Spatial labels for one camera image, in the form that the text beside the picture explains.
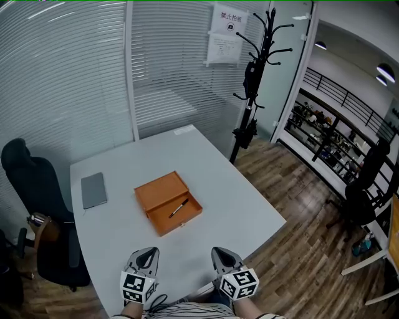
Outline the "orange box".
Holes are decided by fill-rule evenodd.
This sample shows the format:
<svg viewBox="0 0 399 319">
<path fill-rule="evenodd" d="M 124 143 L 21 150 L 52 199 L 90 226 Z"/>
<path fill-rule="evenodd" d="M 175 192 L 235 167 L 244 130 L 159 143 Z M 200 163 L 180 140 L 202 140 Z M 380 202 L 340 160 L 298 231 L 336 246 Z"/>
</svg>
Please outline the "orange box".
<svg viewBox="0 0 399 319">
<path fill-rule="evenodd" d="M 203 210 L 176 171 L 139 186 L 134 192 L 160 237 L 194 219 Z M 186 198 L 189 201 L 172 218 L 168 218 Z"/>
</svg>

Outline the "white venetian blinds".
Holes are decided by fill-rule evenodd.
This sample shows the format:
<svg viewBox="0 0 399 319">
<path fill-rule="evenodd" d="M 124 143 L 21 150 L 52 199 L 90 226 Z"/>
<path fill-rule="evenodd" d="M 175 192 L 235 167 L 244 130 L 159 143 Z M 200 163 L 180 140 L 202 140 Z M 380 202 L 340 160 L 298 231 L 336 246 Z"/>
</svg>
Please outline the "white venetian blinds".
<svg viewBox="0 0 399 319">
<path fill-rule="evenodd" d="M 0 9 L 0 149 L 25 139 L 56 169 L 133 139 L 121 1 L 13 2 Z"/>
<path fill-rule="evenodd" d="M 214 5 L 137 1 L 132 11 L 132 81 L 141 136 L 192 124 L 214 145 L 232 138 L 243 65 L 207 62 Z"/>
</svg>

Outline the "black hanging pouch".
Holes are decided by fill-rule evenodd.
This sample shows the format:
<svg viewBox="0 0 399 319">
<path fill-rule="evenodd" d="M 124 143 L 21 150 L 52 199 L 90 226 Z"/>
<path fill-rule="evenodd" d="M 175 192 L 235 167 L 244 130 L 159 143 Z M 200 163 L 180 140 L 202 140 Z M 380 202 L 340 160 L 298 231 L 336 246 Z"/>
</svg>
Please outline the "black hanging pouch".
<svg viewBox="0 0 399 319">
<path fill-rule="evenodd" d="M 259 77 L 257 75 L 257 64 L 256 61 L 250 61 L 247 64 L 244 73 L 244 92 L 247 99 L 254 96 L 257 93 L 257 88 L 259 85 Z"/>
</svg>

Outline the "black coat rack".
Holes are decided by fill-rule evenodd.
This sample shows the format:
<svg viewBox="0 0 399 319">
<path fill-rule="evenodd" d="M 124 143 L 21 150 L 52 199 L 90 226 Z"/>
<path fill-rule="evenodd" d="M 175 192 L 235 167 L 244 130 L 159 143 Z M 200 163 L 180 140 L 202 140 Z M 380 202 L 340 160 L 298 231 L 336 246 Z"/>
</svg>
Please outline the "black coat rack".
<svg viewBox="0 0 399 319">
<path fill-rule="evenodd" d="M 264 28 L 264 35 L 262 37 L 262 42 L 261 42 L 261 46 L 257 47 L 252 41 L 250 41 L 247 37 L 243 36 L 240 33 L 236 33 L 237 36 L 239 36 L 240 38 L 242 38 L 243 40 L 245 40 L 248 44 L 251 44 L 255 50 L 256 50 L 256 55 L 253 55 L 252 53 L 249 53 L 249 55 L 252 57 L 251 61 L 256 61 L 257 64 L 257 75 L 259 77 L 259 85 L 257 88 L 257 93 L 250 97 L 249 99 L 246 98 L 246 96 L 244 97 L 240 97 L 239 95 L 237 95 L 236 93 L 233 94 L 234 97 L 245 101 L 246 102 L 246 107 L 244 109 L 244 113 L 243 113 L 243 117 L 241 120 L 241 124 L 238 128 L 241 129 L 245 129 L 249 122 L 255 118 L 255 114 L 257 112 L 258 109 L 263 109 L 264 107 L 259 105 L 256 102 L 257 96 L 258 96 L 258 90 L 261 84 L 261 79 L 262 79 L 262 75 L 265 69 L 265 65 L 269 64 L 269 65 L 280 65 L 280 62 L 270 62 L 269 58 L 270 56 L 277 54 L 277 53 L 283 53 L 283 52 L 292 52 L 293 48 L 287 48 L 287 49 L 278 49 L 278 50 L 271 50 L 271 47 L 273 46 L 273 44 L 275 43 L 273 40 L 274 34 L 276 33 L 277 30 L 282 29 L 282 28 L 287 28 L 287 27 L 294 27 L 293 24 L 282 24 L 279 26 L 274 26 L 274 20 L 275 20 L 275 16 L 276 16 L 276 9 L 271 9 L 270 11 L 266 11 L 266 17 L 267 19 L 264 20 L 262 19 L 258 14 L 254 13 L 253 14 L 254 17 L 256 17 L 257 19 L 260 20 L 260 22 L 263 25 Z M 238 145 L 238 142 L 235 141 L 231 156 L 230 156 L 230 163 L 234 163 L 236 160 L 236 157 L 238 155 L 238 152 L 241 148 Z"/>
</svg>

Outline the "wooden desk with white legs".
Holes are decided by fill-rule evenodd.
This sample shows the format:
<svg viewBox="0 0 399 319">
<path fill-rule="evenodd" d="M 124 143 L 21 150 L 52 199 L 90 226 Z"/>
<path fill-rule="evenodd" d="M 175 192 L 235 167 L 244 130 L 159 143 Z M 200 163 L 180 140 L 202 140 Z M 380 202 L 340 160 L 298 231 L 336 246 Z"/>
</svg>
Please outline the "wooden desk with white legs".
<svg viewBox="0 0 399 319">
<path fill-rule="evenodd" d="M 395 269 L 397 279 L 399 281 L 399 199 L 394 194 L 382 208 L 377 209 L 379 216 L 384 209 L 390 207 L 390 220 L 388 235 L 383 232 L 377 221 L 373 221 L 366 225 L 369 231 L 374 235 L 381 250 L 373 254 L 371 257 L 341 271 L 341 275 L 345 276 L 360 270 L 379 259 L 387 259 Z"/>
</svg>

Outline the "black office chair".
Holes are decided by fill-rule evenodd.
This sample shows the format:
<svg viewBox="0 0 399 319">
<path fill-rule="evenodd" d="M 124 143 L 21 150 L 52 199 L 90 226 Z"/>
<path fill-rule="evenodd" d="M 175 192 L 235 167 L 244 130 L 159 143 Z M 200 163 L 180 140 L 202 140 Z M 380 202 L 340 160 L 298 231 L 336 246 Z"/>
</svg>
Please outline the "black office chair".
<svg viewBox="0 0 399 319">
<path fill-rule="evenodd" d="M 73 213 L 67 209 L 53 165 L 34 157 L 22 138 L 9 141 L 1 151 L 1 165 L 29 216 L 40 213 L 60 226 L 56 242 L 41 242 L 36 250 L 38 274 L 53 283 L 76 291 L 90 284 L 80 248 Z M 22 228 L 18 249 L 24 252 L 27 230 Z"/>
<path fill-rule="evenodd" d="M 372 186 L 389 152 L 389 142 L 380 138 L 377 144 L 369 149 L 358 178 L 345 187 L 345 200 L 340 204 L 326 201 L 327 204 L 333 204 L 339 212 L 338 218 L 328 223 L 326 228 L 330 229 L 342 223 L 347 232 L 345 242 L 352 238 L 352 232 L 357 226 L 364 226 L 375 219 L 373 204 L 378 200 L 370 199 L 367 190 Z"/>
</svg>

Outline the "black folded umbrella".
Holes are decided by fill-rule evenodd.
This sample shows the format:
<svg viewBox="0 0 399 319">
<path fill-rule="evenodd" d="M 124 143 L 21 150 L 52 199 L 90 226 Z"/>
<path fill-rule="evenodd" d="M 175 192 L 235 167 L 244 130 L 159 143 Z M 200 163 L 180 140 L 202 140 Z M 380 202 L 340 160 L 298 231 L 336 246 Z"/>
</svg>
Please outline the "black folded umbrella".
<svg viewBox="0 0 399 319">
<path fill-rule="evenodd" d="M 257 135 L 257 119 L 253 118 L 245 129 L 236 128 L 233 135 L 240 148 L 247 149 L 252 138 Z"/>
</svg>

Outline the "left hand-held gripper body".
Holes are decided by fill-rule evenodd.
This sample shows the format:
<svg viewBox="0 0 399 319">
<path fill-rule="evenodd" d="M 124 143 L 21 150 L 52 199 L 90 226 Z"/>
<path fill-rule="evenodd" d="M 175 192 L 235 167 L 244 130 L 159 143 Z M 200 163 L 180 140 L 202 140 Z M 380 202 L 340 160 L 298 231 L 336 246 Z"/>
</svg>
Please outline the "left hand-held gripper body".
<svg viewBox="0 0 399 319">
<path fill-rule="evenodd" d="M 121 271 L 120 292 L 124 301 L 145 304 L 156 290 L 156 279 Z"/>
</svg>

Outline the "brown bag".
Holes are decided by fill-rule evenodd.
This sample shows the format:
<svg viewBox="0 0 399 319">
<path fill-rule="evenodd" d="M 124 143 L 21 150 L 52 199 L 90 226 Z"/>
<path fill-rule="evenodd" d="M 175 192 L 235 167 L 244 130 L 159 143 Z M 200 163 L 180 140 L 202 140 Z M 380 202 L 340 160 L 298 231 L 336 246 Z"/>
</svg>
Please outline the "brown bag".
<svg viewBox="0 0 399 319">
<path fill-rule="evenodd" d="M 39 248 L 41 242 L 56 242 L 60 236 L 60 226 L 51 217 L 40 213 L 31 214 L 27 223 L 33 233 L 33 239 L 25 238 L 25 246 L 34 250 Z"/>
</svg>

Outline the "person's leg in jeans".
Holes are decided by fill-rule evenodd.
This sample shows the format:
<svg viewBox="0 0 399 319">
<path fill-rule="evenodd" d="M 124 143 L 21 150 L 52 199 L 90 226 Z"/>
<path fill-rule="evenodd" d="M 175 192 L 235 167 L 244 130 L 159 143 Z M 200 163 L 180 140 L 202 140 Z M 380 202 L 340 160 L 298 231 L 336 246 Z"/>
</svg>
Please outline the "person's leg in jeans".
<svg viewBox="0 0 399 319">
<path fill-rule="evenodd" d="M 223 292 L 215 288 L 206 298 L 205 303 L 220 304 L 231 308 L 230 298 Z"/>
</svg>

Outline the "white table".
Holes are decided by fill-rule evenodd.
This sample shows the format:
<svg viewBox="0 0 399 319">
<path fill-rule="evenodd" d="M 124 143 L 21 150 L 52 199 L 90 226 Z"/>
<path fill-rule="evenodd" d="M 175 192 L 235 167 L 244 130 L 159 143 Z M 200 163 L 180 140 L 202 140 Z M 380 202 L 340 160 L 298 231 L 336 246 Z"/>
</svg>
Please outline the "white table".
<svg viewBox="0 0 399 319">
<path fill-rule="evenodd" d="M 196 129 L 174 130 L 128 143 L 70 167 L 70 187 L 81 251 L 108 315 L 123 308 L 120 274 L 130 255 L 160 250 L 156 294 L 174 302 L 215 279 L 211 249 L 246 258 L 271 238 L 284 218 Z M 136 200 L 134 189 L 176 171 L 201 204 L 202 213 L 160 237 Z M 107 203 L 84 213 L 81 179 L 102 172 Z"/>
</svg>

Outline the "grey notebook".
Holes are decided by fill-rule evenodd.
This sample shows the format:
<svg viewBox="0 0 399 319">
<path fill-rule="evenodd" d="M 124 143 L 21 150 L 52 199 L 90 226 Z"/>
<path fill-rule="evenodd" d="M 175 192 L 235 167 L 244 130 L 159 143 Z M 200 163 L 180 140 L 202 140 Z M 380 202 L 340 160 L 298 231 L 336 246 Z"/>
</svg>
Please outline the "grey notebook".
<svg viewBox="0 0 399 319">
<path fill-rule="evenodd" d="M 107 203 L 103 173 L 99 172 L 82 178 L 81 194 L 84 213 L 88 209 Z"/>
</svg>

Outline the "striped shirt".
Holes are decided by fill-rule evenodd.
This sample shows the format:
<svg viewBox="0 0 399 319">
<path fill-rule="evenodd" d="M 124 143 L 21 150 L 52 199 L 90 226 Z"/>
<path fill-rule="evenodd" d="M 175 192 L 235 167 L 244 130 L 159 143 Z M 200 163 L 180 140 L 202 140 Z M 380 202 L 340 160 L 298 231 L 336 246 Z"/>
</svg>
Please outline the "striped shirt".
<svg viewBox="0 0 399 319">
<path fill-rule="evenodd" d="M 274 313 L 263 313 L 259 319 L 287 319 Z M 109 319 L 128 319 L 120 314 Z M 155 313 L 143 311 L 142 319 L 242 319 L 235 315 L 234 308 L 220 304 L 183 302 L 168 306 Z"/>
</svg>

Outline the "distant cluttered workstations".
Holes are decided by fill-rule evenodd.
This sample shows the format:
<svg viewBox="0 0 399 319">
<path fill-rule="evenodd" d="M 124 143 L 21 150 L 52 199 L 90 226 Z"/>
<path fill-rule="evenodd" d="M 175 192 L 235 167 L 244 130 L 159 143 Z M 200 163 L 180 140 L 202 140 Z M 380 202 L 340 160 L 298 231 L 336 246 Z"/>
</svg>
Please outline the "distant cluttered workstations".
<svg viewBox="0 0 399 319">
<path fill-rule="evenodd" d="M 284 129 L 345 184 L 360 176 L 370 142 L 324 107 L 296 100 Z"/>
</svg>

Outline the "black pen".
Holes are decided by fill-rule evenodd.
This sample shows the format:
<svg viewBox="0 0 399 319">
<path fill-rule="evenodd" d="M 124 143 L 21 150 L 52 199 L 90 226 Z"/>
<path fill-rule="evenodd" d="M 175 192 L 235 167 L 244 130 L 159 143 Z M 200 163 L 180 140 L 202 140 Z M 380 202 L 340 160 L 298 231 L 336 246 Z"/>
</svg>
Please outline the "black pen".
<svg viewBox="0 0 399 319">
<path fill-rule="evenodd" d="M 172 218 L 187 202 L 189 201 L 188 198 L 186 198 L 169 216 L 168 218 Z"/>
</svg>

